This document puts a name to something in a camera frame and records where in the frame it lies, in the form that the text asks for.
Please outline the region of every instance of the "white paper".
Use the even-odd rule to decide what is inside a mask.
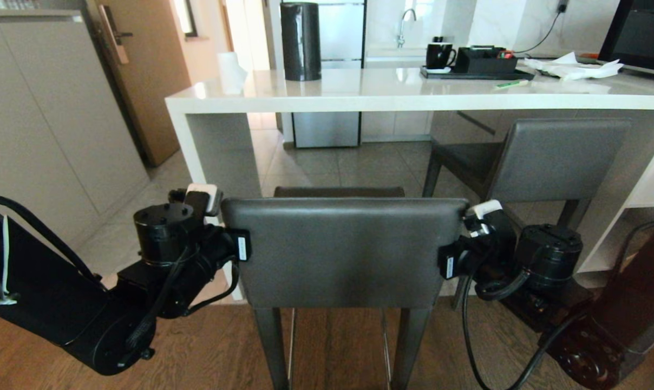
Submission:
[[[619,60],[607,62],[603,65],[580,64],[577,62],[575,52],[563,55],[552,61],[540,61],[525,59],[525,66],[540,70],[560,77],[562,80],[602,79],[603,77],[615,76],[623,64]]]
[[[10,271],[10,220],[5,215],[2,220],[2,291],[0,304],[15,304],[17,301],[10,299],[7,291],[7,274]]]
[[[218,53],[216,59],[219,63],[219,77],[221,78],[221,89],[224,94],[240,94],[245,85],[247,72],[238,64],[238,55],[232,51]]]

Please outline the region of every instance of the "door handle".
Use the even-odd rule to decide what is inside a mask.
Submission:
[[[113,47],[115,50],[115,55],[120,64],[129,63],[129,58],[127,57],[127,52],[125,47],[122,46],[121,38],[132,37],[134,34],[131,32],[118,32],[117,27],[115,26],[115,21],[113,20],[113,14],[111,13],[110,7],[108,5],[99,5],[99,16],[101,17],[101,23],[106,32],[106,40],[108,45]]]
[[[115,31],[115,32],[113,32],[113,35],[114,35],[117,39],[120,39],[120,38],[127,38],[127,37],[134,37],[134,34],[131,33],[131,32],[123,32],[123,33],[122,33],[122,32],[117,32],[117,31]]]

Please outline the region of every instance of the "kitchen island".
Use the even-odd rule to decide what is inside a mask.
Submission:
[[[319,81],[286,81],[283,71],[255,71],[241,94],[226,95],[220,81],[199,82],[166,99],[195,182],[213,183],[226,197],[261,197],[246,113],[436,111],[565,113],[566,118],[632,118],[611,170],[578,231],[580,271],[608,269],[595,255],[628,207],[654,207],[654,77],[624,72],[597,80],[561,82],[537,76],[527,86],[495,89],[500,81],[425,79],[418,69],[324,69]],[[445,116],[431,132],[444,135]],[[292,140],[290,126],[285,140]]]

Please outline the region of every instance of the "white label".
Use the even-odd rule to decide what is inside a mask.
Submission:
[[[453,276],[453,271],[455,269],[455,257],[448,256],[448,268],[445,272],[445,277],[450,279]]]
[[[245,237],[238,237],[238,257],[242,261],[247,261],[247,254],[245,252]]]

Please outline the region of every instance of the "chair back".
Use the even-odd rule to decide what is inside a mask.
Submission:
[[[431,308],[438,249],[461,232],[464,199],[226,199],[250,232],[240,279],[254,308]]]
[[[488,198],[592,198],[630,128],[630,119],[518,120],[496,162]]]

